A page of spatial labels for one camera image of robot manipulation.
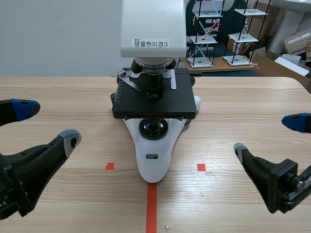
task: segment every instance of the microscope base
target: microscope base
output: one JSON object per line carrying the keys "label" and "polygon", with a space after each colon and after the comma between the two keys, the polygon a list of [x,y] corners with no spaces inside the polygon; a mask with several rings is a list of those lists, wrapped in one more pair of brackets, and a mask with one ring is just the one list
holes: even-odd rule
{"label": "microscope base", "polygon": [[[194,99],[196,109],[199,111],[201,99],[197,96]],[[139,124],[142,120],[130,119],[124,122],[135,144],[140,175],[149,183],[157,183],[164,178],[169,169],[173,147],[187,120],[165,119],[168,123],[168,132],[159,140],[148,140],[141,136]]]}

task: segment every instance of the microscope stage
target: microscope stage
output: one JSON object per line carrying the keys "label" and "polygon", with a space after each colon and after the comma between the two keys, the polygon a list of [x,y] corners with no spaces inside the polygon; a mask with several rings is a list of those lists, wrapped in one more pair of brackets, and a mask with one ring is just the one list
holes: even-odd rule
{"label": "microscope stage", "polygon": [[178,118],[194,119],[196,105],[189,74],[176,74],[176,90],[171,90],[171,80],[162,78],[163,98],[159,101],[147,99],[147,74],[141,74],[134,82],[141,91],[119,82],[113,102],[113,117],[130,118]]}

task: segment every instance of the red tape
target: red tape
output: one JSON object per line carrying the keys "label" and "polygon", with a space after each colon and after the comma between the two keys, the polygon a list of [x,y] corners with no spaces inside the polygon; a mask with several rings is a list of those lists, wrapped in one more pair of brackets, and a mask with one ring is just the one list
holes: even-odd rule
{"label": "red tape", "polygon": [[148,183],[146,233],[156,233],[156,183]]}
{"label": "red tape", "polygon": [[108,163],[105,168],[105,170],[114,170],[114,169],[115,169],[115,163]]}
{"label": "red tape", "polygon": [[205,164],[198,164],[198,171],[206,171]]}

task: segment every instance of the white microscope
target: white microscope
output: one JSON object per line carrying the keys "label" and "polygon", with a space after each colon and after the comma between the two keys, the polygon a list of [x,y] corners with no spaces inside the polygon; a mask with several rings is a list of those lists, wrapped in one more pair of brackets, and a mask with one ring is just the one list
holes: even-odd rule
{"label": "white microscope", "polygon": [[149,183],[162,180],[182,129],[201,99],[189,74],[175,73],[186,55],[184,0],[122,0],[121,56],[134,57],[118,72],[113,116],[123,119],[136,148],[138,169]]}

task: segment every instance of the wood grain tabletop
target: wood grain tabletop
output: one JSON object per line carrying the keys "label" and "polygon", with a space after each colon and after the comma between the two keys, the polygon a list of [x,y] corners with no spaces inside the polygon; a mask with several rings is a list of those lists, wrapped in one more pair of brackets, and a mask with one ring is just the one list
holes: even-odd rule
{"label": "wood grain tabletop", "polygon": [[[166,177],[157,184],[158,233],[310,233],[311,198],[270,214],[233,145],[274,163],[311,164],[311,135],[288,130],[285,115],[311,112],[311,95],[294,79],[202,77],[202,105],[181,133]],[[0,100],[40,102],[35,117],[0,128],[0,151],[46,144],[65,129],[82,142],[48,183],[34,211],[0,221],[0,233],[144,233],[147,183],[132,138],[114,119],[110,77],[1,77]],[[114,170],[105,170],[107,163]],[[206,164],[206,172],[197,171]]]}

